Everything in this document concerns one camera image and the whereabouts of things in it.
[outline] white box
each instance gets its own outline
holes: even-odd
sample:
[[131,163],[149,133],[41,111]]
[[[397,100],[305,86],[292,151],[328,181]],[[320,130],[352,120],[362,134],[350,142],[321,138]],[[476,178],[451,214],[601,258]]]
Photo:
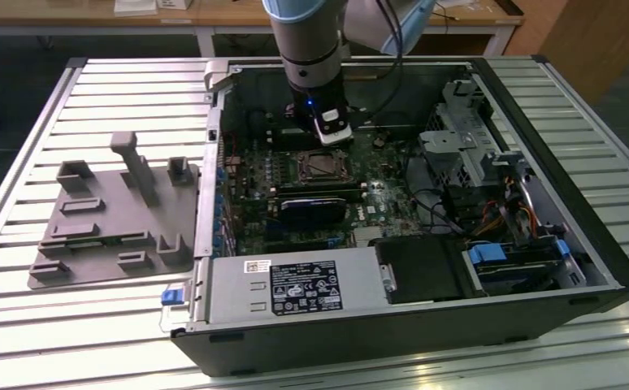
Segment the white box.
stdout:
[[159,8],[169,8],[171,10],[186,10],[193,3],[193,0],[159,0]]
[[155,0],[115,0],[115,16],[145,16],[159,13]]

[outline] wooden table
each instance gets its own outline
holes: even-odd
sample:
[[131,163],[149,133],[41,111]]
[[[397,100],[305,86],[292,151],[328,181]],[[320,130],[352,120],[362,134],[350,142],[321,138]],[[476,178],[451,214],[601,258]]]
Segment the wooden table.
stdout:
[[[449,20],[433,15],[425,34],[491,36],[485,55],[503,54],[520,15],[509,15],[496,0],[448,9]],[[189,10],[117,18],[114,0],[0,0],[0,35],[154,35],[191,34],[202,56],[216,57],[217,34],[272,33],[262,0],[194,0]]]

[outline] open computer chassis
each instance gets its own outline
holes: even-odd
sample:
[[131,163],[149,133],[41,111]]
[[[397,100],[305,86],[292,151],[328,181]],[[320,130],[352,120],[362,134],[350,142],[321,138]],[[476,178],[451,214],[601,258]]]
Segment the open computer chassis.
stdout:
[[[365,81],[385,66],[346,63],[353,114],[393,89]],[[191,321],[171,335],[208,375],[528,340],[629,300],[629,259],[487,60],[405,72],[386,111],[322,148],[282,115],[277,60],[208,70]]]

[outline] gray base plate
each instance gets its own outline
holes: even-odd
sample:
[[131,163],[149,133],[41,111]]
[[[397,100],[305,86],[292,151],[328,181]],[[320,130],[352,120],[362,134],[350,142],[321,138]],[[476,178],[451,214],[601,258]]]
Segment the gray base plate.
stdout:
[[[173,186],[166,168],[153,168],[155,189],[159,196],[159,206],[149,208],[137,188],[129,188],[123,180],[126,171],[97,172],[95,177],[86,178],[85,182],[90,192],[67,193],[62,190],[55,204],[55,212],[50,218],[45,240],[38,250],[38,258],[31,266],[31,274],[38,273],[38,268],[59,261],[67,271],[53,276],[42,275],[38,279],[31,275],[30,288],[46,288],[70,284],[119,280],[150,275],[161,275],[173,272],[189,271],[194,264],[194,229],[197,223],[197,201],[199,168],[190,165],[194,182],[181,186]],[[99,197],[105,203],[102,210],[65,215],[61,212],[66,202],[75,199]],[[58,228],[91,226],[95,223],[98,233],[78,237],[91,239],[110,237],[130,233],[149,232],[151,240],[143,242],[122,242],[122,240],[106,240],[105,244],[63,250],[62,253],[46,257],[42,253],[43,243],[53,240],[53,234]],[[177,246],[177,235],[182,236],[186,249],[174,262],[163,262],[158,254],[161,237],[167,245]],[[119,265],[119,254],[146,251],[146,262],[138,262],[126,266]]]

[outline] warning label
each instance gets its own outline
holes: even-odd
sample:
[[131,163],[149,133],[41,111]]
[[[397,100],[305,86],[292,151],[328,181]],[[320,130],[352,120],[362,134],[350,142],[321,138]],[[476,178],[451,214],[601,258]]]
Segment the warning label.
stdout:
[[272,311],[276,315],[342,308],[334,261],[272,266]]

